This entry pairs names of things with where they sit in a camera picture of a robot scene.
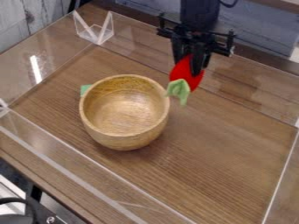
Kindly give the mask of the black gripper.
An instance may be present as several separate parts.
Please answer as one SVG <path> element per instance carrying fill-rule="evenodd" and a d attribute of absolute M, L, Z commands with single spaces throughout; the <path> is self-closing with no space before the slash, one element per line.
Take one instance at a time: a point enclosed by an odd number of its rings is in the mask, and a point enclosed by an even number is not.
<path fill-rule="evenodd" d="M 226 57 L 232 55 L 236 37 L 232 30 L 226 32 L 196 31 L 180 21 L 174 13 L 162 12 L 157 19 L 156 34 L 170 40 L 173 62 L 177 63 L 190 53 L 192 77 L 196 77 L 206 67 L 212 53 Z"/>

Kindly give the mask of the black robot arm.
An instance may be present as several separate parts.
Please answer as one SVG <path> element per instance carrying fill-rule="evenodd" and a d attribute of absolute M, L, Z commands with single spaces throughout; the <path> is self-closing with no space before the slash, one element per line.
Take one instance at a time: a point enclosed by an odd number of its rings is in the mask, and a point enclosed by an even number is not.
<path fill-rule="evenodd" d="M 229 57 L 233 53 L 236 33 L 214 31 L 218 22 L 220 7 L 230 9 L 238 0 L 180 0 L 178 18 L 170 18 L 165 12 L 158 18 L 156 34 L 170 40 L 173 62 L 185 57 L 190 76 L 196 77 L 206 68 L 213 53 Z"/>

